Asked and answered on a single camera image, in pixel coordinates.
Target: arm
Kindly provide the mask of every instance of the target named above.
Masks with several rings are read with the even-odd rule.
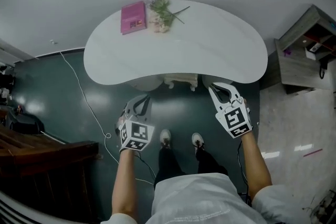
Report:
[[[134,151],[123,150],[120,154],[116,181],[112,194],[112,215],[126,214],[137,219],[137,191],[134,175]]]
[[[271,175],[269,174],[264,158],[261,155],[253,132],[251,131],[244,134],[241,139],[244,148],[248,188],[251,199],[253,200],[258,191],[272,185]]]

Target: shoe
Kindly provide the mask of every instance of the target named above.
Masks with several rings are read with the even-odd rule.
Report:
[[[161,131],[160,142],[161,142],[162,148],[170,148],[171,139],[172,139],[172,135],[170,134],[169,130],[164,129]]]
[[[191,140],[193,141],[193,145],[195,147],[195,153],[198,150],[204,150],[204,140],[199,133],[194,133]]]

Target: white shirt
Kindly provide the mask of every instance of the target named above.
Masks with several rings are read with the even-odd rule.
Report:
[[[310,223],[284,186],[260,190],[249,207],[229,177],[219,173],[177,176],[156,185],[152,217],[146,224],[169,223],[275,224]],[[105,224],[136,224],[114,214]]]

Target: kidney-shaped table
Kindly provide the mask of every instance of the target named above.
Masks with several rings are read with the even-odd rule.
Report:
[[[263,76],[267,50],[251,25],[220,8],[193,1],[172,0],[169,10],[174,13],[188,6],[178,15],[184,24],[175,19],[166,33],[154,33],[149,27],[123,36],[121,11],[106,18],[85,47],[89,77],[109,85],[165,73],[206,74],[240,83]]]

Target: white floor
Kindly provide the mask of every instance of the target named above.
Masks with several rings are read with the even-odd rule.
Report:
[[[300,206],[315,207],[336,185],[332,91],[292,96],[281,84],[262,90],[258,145],[265,152],[273,184],[286,185]]]

